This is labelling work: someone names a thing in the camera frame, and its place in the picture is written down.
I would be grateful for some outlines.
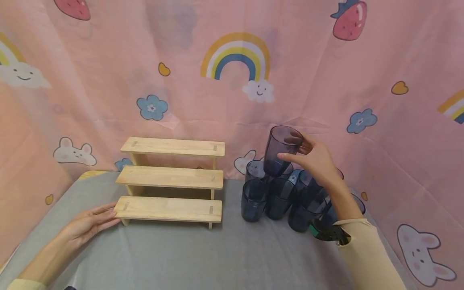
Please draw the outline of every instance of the wrist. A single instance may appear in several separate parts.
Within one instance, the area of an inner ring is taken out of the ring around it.
[[[341,179],[338,176],[337,178],[334,178],[330,182],[328,182],[328,184],[325,185],[324,188],[327,190],[329,195],[344,193],[344,192],[349,193],[349,189],[345,181],[343,181],[343,179]]]

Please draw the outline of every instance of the white bunny face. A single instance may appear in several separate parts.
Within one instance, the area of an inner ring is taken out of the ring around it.
[[[89,144],[84,144],[78,149],[73,147],[72,141],[68,137],[61,138],[59,147],[53,152],[53,157],[58,163],[81,163],[87,166],[94,166],[97,163]]]
[[[406,264],[421,284],[433,287],[437,279],[456,280],[456,273],[452,269],[435,263],[430,256],[429,249],[440,247],[437,236],[428,232],[418,232],[409,225],[400,225],[397,234]]]
[[[235,168],[243,175],[246,173],[246,165],[255,159],[256,156],[256,151],[255,150],[250,150],[248,153],[243,156],[235,159],[233,162]]]

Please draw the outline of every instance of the forearm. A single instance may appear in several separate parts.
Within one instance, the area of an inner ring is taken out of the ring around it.
[[[72,251],[58,239],[50,241],[18,276],[49,286],[66,268]]]
[[[357,290],[405,290],[398,272],[377,233],[366,219],[340,220],[351,236],[347,245],[338,246]]]
[[[326,186],[330,201],[335,209],[338,220],[362,219],[361,210],[348,189],[346,183],[340,178]]]

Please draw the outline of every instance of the three-tier wooden shelf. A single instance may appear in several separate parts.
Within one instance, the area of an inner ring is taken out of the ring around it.
[[[127,165],[116,183],[124,184],[129,196],[122,196],[116,217],[127,226],[130,219],[205,222],[209,229],[222,220],[222,201],[214,200],[214,191],[222,189],[224,173],[216,170],[216,158],[225,154],[223,142],[130,137],[122,152],[133,165]],[[148,154],[193,155],[212,158],[212,169],[152,167]],[[145,197],[144,187],[201,188],[211,190],[210,200]]]

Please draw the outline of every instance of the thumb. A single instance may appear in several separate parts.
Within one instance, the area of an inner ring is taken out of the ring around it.
[[[295,155],[295,154],[290,154],[290,153],[279,153],[277,154],[277,157],[283,161],[294,162],[299,165],[301,165],[300,163],[302,161],[301,155]]]

